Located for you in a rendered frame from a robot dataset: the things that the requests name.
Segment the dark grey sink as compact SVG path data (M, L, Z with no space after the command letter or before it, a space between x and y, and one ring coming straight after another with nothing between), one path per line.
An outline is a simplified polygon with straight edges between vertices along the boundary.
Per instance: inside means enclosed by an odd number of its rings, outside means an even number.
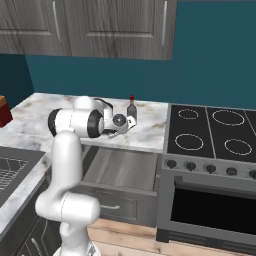
M42 151L0 146L0 208L43 156Z

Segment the dark grey base cupboard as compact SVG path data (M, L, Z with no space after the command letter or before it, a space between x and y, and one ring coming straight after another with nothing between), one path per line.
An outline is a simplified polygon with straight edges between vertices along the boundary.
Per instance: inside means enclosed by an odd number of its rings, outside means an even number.
M37 241L42 256L53 256L61 246L60 224L35 212L35 201L50 180L51 169L45 175L34 169L0 208L0 256L39 256L31 238Z

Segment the dark bottle with red cap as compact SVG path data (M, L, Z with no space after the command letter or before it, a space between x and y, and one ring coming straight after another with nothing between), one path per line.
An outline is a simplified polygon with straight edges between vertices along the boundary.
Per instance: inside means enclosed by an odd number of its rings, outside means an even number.
M127 115L132 116L134 119L137 119L137 108L134 105L134 96L130 96L130 105L127 108Z

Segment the grey wall cupboard door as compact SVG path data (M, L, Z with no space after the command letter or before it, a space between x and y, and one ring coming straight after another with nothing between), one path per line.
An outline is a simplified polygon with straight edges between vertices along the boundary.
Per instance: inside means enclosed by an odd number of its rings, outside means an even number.
M64 0L71 52L78 57L141 60L172 58L177 0Z
M0 53L68 56L64 6L56 0L62 44L55 29L53 0L0 0Z

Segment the grey open drawer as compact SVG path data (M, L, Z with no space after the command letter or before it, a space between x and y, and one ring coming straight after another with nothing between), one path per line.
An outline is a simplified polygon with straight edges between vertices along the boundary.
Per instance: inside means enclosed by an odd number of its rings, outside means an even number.
M86 146L83 178L73 192L93 196L101 205L120 206L101 208L103 219L155 227L157 158L156 153Z

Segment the red box with brown top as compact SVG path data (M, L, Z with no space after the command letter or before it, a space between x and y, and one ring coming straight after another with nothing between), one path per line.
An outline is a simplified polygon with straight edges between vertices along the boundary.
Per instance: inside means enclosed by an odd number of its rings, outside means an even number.
M0 95L0 128L13 120L8 103L4 96Z

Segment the oven door with black window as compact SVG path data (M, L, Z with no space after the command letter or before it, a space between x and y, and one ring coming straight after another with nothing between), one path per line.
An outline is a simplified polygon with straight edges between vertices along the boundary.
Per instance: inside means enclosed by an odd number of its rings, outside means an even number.
M201 236L256 247L256 195L174 178L170 220Z

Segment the grey stove with black hob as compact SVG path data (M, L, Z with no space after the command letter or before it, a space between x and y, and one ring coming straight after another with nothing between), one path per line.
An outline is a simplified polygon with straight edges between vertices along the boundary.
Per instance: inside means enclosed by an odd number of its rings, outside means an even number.
M167 160L177 166L170 169ZM194 162L189 171L185 164ZM212 174L205 166L213 164ZM229 176L226 169L237 169ZM157 235L161 242L171 240L256 256L256 247L201 236L198 228L170 220L174 178L217 189L231 189L256 195L256 180L249 176L256 170L256 110L228 109L193 105L168 105L167 126L162 153L157 207Z

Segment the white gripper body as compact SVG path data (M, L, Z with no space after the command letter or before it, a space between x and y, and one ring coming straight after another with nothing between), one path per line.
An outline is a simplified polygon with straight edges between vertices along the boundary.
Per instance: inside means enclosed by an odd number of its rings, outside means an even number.
M127 128L122 129L107 129L107 135L109 138L114 138L120 134L125 134L128 131Z

